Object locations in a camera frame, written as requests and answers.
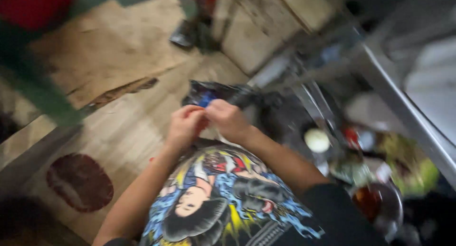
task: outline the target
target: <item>black plastic bag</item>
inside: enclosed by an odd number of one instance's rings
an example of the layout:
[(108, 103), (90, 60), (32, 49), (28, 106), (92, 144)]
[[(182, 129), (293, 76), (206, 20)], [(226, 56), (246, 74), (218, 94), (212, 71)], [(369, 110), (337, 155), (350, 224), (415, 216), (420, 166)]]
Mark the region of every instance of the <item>black plastic bag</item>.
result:
[(190, 80), (190, 91), (182, 99), (182, 106), (193, 104), (206, 107), (213, 99), (223, 99), (242, 109), (259, 98), (260, 94), (248, 85), (224, 85), (217, 82)]

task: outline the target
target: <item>red stain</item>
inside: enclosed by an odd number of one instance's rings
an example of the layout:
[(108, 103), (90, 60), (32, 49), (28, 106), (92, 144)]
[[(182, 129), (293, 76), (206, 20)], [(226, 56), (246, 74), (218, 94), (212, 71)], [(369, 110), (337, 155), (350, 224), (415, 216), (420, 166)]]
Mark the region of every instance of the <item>red stain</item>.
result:
[(46, 174), (47, 185), (79, 212), (94, 212), (108, 205), (114, 195), (111, 179), (86, 154), (72, 153), (54, 161)]

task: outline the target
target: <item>graphic print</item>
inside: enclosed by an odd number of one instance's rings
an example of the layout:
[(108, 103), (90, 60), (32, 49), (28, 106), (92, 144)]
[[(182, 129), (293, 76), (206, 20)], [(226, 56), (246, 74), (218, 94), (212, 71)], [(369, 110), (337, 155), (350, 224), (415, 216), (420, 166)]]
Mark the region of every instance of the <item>graphic print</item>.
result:
[(271, 233), (290, 227), (305, 238), (324, 234), (301, 223), (311, 214), (281, 179), (251, 153), (227, 145), (203, 148), (184, 162), (149, 216), (141, 246), (269, 245)]

